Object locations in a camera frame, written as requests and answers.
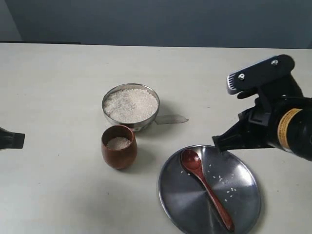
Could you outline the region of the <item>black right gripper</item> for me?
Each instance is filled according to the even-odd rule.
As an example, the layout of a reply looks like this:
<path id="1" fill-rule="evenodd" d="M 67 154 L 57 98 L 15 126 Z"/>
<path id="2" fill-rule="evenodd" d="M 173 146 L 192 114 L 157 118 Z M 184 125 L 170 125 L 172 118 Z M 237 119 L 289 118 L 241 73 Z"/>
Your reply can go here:
<path id="1" fill-rule="evenodd" d="M 312 99 L 281 97 L 272 103 L 267 125 L 255 124 L 254 108 L 238 114 L 239 122 L 213 136 L 220 151 L 277 148 L 300 158 L 312 159 Z"/>

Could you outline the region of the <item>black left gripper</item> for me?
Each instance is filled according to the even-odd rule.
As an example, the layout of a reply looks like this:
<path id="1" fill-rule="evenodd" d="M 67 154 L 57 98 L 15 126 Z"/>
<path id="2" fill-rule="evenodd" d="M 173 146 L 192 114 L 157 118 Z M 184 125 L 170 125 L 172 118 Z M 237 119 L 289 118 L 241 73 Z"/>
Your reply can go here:
<path id="1" fill-rule="evenodd" d="M 11 133 L 3 128 L 0 129 L 0 149 L 23 148 L 25 141 L 24 133 Z"/>

